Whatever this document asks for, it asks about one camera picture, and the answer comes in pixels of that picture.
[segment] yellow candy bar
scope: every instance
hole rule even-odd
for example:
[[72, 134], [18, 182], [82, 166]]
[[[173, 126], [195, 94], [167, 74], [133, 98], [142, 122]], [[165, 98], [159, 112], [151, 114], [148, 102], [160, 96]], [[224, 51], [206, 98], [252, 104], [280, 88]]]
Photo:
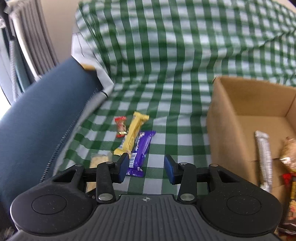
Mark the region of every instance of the yellow candy bar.
[[131, 152], [135, 144], [135, 138], [138, 136], [141, 126], [149, 120], [148, 115], [143, 115], [137, 111], [133, 114], [133, 120], [131, 121], [130, 127], [128, 129], [128, 134], [125, 136], [123, 143], [119, 148], [114, 150], [114, 155], [121, 156], [123, 153], [127, 152], [131, 158]]

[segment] checkered tablecloth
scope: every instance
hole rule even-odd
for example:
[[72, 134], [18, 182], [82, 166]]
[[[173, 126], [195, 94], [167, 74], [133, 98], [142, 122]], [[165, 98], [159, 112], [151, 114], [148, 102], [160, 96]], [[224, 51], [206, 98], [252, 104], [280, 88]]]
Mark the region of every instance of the checkered tablecloth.
[[148, 114], [142, 130], [157, 132], [145, 177], [114, 184], [117, 194], [177, 194], [165, 154], [197, 167], [211, 162], [205, 123], [215, 76], [295, 85], [296, 18], [271, 0], [92, 1], [76, 19], [115, 89], [81, 125], [59, 169], [88, 167], [93, 153], [116, 149], [116, 116], [129, 125], [134, 111]]

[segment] cardboard box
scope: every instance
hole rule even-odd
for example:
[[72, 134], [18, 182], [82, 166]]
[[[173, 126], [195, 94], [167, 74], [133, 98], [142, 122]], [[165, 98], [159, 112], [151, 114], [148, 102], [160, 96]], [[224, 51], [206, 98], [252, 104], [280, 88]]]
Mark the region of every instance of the cardboard box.
[[259, 185], [255, 131], [269, 135], [273, 159], [272, 194], [283, 203], [287, 193], [278, 159], [287, 136], [296, 133], [296, 89], [267, 81], [217, 77], [207, 115], [212, 163]]

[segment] blue cushion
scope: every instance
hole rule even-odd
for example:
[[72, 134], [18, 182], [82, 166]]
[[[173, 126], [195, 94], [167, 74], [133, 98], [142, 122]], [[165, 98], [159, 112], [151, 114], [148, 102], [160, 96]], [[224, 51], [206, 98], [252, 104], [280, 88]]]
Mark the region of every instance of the blue cushion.
[[0, 121], [0, 201], [37, 185], [63, 135], [102, 85], [70, 58], [30, 86]]

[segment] beige wall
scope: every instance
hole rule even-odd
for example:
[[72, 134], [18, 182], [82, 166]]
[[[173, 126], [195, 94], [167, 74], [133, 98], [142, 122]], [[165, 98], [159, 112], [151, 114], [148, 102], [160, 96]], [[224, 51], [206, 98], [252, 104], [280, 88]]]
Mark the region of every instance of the beige wall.
[[74, 14], [81, 0], [41, 0], [45, 22], [60, 62], [71, 56]]

